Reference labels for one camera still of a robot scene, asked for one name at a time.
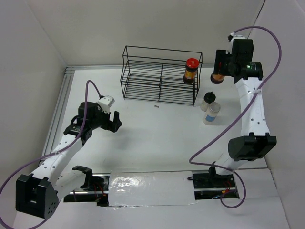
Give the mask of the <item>red lid sauce jar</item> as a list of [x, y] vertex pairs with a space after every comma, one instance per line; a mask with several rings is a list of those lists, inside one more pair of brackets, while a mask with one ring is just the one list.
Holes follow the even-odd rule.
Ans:
[[224, 81], [225, 76], [221, 74], [211, 74], [210, 80], [214, 84], [221, 84]]
[[186, 84], [194, 83], [199, 64], [200, 62], [196, 58], [189, 58], [186, 60], [185, 72], [183, 76], [183, 81]]

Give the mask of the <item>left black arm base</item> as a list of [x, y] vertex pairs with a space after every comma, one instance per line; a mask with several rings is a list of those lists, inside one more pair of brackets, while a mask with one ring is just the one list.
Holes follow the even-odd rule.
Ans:
[[93, 173], [87, 187], [79, 187], [64, 197], [64, 203], [94, 203], [108, 207], [110, 174]]

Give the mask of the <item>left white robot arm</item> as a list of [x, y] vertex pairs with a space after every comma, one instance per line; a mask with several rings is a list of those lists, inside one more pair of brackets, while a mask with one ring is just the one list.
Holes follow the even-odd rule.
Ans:
[[114, 99], [102, 97], [97, 102], [81, 103], [78, 114], [72, 118], [63, 136], [49, 157], [29, 175], [20, 175], [16, 181], [15, 208], [42, 219], [49, 219], [59, 202], [76, 188], [89, 190], [94, 185], [92, 169], [75, 166], [68, 173], [63, 170], [74, 155], [102, 128], [115, 133], [122, 125], [119, 112], [110, 119]]

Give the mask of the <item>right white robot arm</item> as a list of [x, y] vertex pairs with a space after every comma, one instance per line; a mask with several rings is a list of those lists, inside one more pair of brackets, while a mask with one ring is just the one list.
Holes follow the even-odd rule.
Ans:
[[224, 176], [240, 166], [263, 158], [276, 145], [266, 123], [262, 91], [263, 69], [260, 62], [252, 60], [253, 40], [236, 35], [230, 40], [228, 50], [217, 50], [211, 81], [220, 84], [231, 76], [240, 98], [242, 128], [240, 137], [230, 139], [228, 152], [215, 162], [215, 171], [208, 175], [208, 182], [219, 187]]

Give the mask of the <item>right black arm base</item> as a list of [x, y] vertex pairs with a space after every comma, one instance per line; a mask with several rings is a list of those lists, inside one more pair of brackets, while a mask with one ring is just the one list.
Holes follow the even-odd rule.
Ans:
[[187, 180], [192, 181], [194, 187], [195, 200], [239, 198], [234, 176], [218, 175], [215, 168], [210, 168], [208, 172], [195, 172]]

